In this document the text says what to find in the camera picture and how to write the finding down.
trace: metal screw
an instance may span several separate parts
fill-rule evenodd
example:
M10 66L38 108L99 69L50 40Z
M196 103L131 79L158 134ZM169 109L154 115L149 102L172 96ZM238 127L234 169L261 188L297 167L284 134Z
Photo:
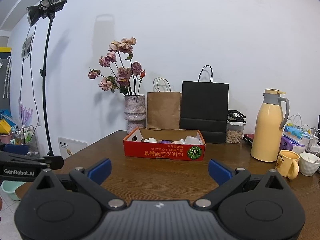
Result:
M211 205L211 201L209 199L200 198L196 201L196 205L198 207L208 207Z
M110 207L118 208L124 205L124 201L122 199L115 198L115 199L109 200L108 205Z

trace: white logo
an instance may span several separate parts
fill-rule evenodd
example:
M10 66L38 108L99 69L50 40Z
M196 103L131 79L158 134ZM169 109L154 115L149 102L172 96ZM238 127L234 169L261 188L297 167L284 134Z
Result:
M161 203L161 202L159 202L159 204L156 204L155 206L156 206L157 208L162 208L162 207L164 206L164 204Z
M17 171L17 170L8 170L4 169L5 174L12 174L12 175L24 175L24 176L34 176L34 171Z

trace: light stand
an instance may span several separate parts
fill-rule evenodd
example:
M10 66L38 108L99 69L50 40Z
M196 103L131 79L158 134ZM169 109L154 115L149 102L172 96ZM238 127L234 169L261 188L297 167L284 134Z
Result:
M52 27L52 22L55 17L55 13L57 11L62 10L64 5L67 3L67 0L42 0L38 6L30 6L27 7L27 17L29 24L33 26L36 22L42 17L43 19L49 18L49 28L47 34L47 40L44 48L44 61L43 61L43 69L40 69L40 74L42 76L42 103L43 103L43 114L44 114L44 126L45 133L47 135L49 152L47 155L53 156L50 135L49 135L49 127L48 127L48 118L47 118L47 106L45 100L45 76L46 76L46 65L47 65L47 53L48 53L48 44L50 31Z

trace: yellow thermos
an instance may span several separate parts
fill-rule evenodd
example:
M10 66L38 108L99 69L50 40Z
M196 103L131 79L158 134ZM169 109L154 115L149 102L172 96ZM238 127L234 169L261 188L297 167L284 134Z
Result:
M283 127L288 120L289 100L280 97L281 94L285 92L265 89L263 104L257 116L251 156L263 162L274 162L277 159ZM286 103L284 118L281 101Z

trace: flower bouquet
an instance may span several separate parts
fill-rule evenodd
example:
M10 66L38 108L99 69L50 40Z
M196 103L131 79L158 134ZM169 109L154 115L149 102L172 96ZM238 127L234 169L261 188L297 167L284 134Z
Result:
M95 79L98 76L102 76L103 79L99 84L99 87L102 90L111 90L112 93L114 93L116 90L119 90L119 92L124 94L125 96L138 96L142 79L146 75L146 73L144 70L142 70L139 62L132 62L132 45L135 44L136 39L134 37L131 37L130 39L123 38L121 41L112 41L109 45L109 52L104 57L100 57L99 64L102 67L110 68L114 76L111 75L105 77L101 74L100 70L92 69L88 73L88 77L90 79ZM125 60L130 61L130 68L124 67L120 53L128 54ZM120 67L116 63L117 56L119 57L121 62ZM117 74L113 71L111 63L115 64ZM131 88L131 77L133 79L133 89Z

